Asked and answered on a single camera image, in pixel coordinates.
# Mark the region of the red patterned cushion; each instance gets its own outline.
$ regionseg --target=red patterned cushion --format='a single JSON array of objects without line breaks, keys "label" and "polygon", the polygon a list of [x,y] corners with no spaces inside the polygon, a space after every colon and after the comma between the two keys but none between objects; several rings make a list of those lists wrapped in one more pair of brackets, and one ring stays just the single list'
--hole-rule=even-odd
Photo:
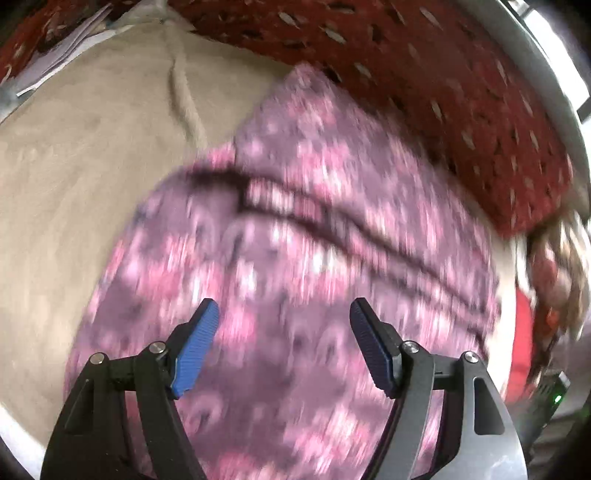
[{"label": "red patterned cushion", "polygon": [[[134,4],[113,3],[116,12]],[[50,26],[71,24],[83,4],[49,0],[26,19],[0,50],[0,77],[9,65],[15,74]],[[290,64],[309,61],[358,98],[398,107],[501,235],[531,229],[569,186],[569,158],[532,87],[452,0],[170,4],[201,35]]]}]

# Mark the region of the purple patterned cloth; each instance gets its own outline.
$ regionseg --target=purple patterned cloth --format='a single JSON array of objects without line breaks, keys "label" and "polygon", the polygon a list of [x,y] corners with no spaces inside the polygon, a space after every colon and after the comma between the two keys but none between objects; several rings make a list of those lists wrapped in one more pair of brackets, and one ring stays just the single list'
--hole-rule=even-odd
[{"label": "purple patterned cloth", "polygon": [[[220,328],[177,402],[209,479],[358,480],[391,403],[350,331],[351,301],[450,356],[486,357],[498,309],[484,228],[402,131],[296,67],[232,142],[140,205],[80,325],[66,391],[92,353],[135,355],[211,297]],[[440,409],[434,396],[419,471]]]}]

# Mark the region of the beige blanket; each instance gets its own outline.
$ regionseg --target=beige blanket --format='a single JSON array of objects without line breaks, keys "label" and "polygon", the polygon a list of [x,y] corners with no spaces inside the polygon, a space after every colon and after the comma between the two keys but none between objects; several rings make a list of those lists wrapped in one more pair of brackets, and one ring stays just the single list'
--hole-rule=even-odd
[{"label": "beige blanket", "polygon": [[227,140],[288,72],[167,28],[92,48],[0,125],[0,402],[42,444],[82,311],[136,204],[189,160],[199,120],[209,146]]}]

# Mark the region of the screw head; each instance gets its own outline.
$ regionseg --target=screw head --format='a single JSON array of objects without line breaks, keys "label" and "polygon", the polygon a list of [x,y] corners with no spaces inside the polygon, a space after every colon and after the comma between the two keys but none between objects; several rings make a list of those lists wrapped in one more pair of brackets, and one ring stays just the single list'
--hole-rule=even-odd
[{"label": "screw head", "polygon": [[468,361],[469,361],[471,364],[478,363],[478,360],[480,360],[480,359],[478,358],[478,355],[477,355],[477,354],[475,354],[474,352],[470,352],[470,351],[469,351],[469,352],[466,352],[466,353],[464,353],[464,358],[465,358],[466,360],[468,360]]},{"label": "screw head", "polygon": [[90,363],[93,365],[100,365],[103,361],[105,361],[104,353],[97,352],[90,356]]},{"label": "screw head", "polygon": [[166,350],[166,343],[164,342],[154,342],[150,344],[150,352],[152,353],[162,353]]},{"label": "screw head", "polygon": [[416,342],[404,342],[402,348],[406,353],[417,353],[418,344]]}]

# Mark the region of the blue gripper pad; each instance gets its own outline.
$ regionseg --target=blue gripper pad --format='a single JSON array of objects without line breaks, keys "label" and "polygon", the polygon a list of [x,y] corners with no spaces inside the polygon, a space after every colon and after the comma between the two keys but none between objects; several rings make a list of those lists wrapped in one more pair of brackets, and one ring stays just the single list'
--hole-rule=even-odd
[{"label": "blue gripper pad", "polygon": [[187,390],[193,388],[201,371],[205,354],[219,326],[219,317],[219,307],[211,300],[177,355],[174,379],[170,385],[170,390],[176,398],[180,398]]},{"label": "blue gripper pad", "polygon": [[372,326],[372,322],[361,309],[360,301],[365,302],[366,309],[369,308],[373,313],[365,299],[355,300],[349,310],[351,328],[375,386],[383,390],[387,396],[390,396],[396,387],[392,376],[392,356],[380,340],[378,332]]}]

